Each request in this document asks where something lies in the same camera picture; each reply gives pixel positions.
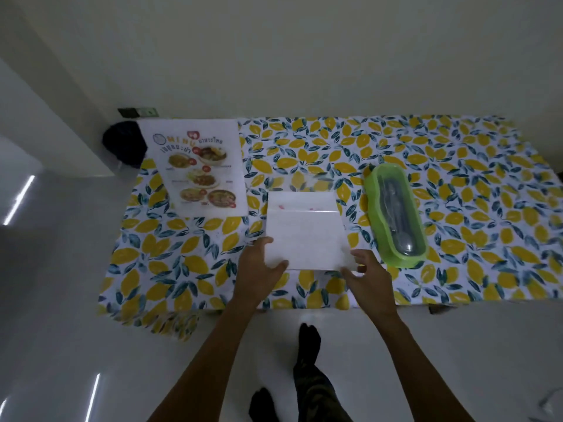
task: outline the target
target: foot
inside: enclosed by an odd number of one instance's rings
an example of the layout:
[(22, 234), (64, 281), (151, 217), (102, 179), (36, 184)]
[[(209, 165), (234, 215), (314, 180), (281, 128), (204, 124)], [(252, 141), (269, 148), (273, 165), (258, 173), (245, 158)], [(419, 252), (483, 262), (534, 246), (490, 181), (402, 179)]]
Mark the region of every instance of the foot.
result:
[(320, 350), (320, 335), (315, 326), (305, 323), (299, 328), (299, 352), (297, 363), (315, 364)]
[(274, 400), (266, 388), (262, 388), (252, 396), (248, 414), (252, 422), (279, 422), (274, 408)]

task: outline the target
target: tablecloth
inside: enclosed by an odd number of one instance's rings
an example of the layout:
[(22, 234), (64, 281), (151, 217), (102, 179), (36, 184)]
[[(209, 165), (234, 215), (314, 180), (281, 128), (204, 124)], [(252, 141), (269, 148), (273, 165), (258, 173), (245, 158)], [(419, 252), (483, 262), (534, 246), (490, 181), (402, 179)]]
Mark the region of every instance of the tablecloth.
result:
[[(334, 189), (350, 246), (377, 252), (362, 182), (383, 162), (405, 169), (430, 244), (418, 267), (387, 267), (397, 304), (561, 296), (561, 183), (505, 118), (255, 118), (238, 124), (249, 216), (178, 217), (155, 163), (146, 158), (102, 284), (100, 314), (187, 339), (198, 310), (222, 309), (231, 298), (240, 253), (264, 233), (268, 191), (282, 184)], [(261, 308), (354, 306), (337, 272), (289, 270)]]

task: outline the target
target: menu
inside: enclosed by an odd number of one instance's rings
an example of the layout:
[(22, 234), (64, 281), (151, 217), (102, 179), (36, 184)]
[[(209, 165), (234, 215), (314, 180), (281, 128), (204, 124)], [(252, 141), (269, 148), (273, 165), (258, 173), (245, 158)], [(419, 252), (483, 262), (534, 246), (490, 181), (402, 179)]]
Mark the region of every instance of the menu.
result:
[(138, 120), (147, 155), (183, 217), (247, 216), (236, 120)]

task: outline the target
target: person's left hand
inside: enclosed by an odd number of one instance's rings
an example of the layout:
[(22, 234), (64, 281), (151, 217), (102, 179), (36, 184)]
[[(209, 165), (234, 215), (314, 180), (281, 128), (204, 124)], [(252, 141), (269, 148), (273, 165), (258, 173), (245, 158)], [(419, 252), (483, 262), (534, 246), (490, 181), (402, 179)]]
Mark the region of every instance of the person's left hand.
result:
[(264, 247), (274, 241), (272, 237), (262, 237), (252, 246), (246, 246), (239, 259), (233, 300), (251, 309), (263, 301), (287, 269), (289, 261), (283, 261), (271, 269), (264, 262)]

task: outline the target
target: green container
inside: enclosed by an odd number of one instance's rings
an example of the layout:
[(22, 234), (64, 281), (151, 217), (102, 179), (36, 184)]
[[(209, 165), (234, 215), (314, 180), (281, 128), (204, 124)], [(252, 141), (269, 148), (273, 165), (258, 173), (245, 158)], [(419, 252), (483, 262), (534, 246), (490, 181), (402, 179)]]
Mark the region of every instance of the green container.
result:
[(384, 262), (413, 268), (425, 261), (428, 242), (404, 170), (397, 164), (380, 164), (365, 178), (364, 186), (369, 221)]

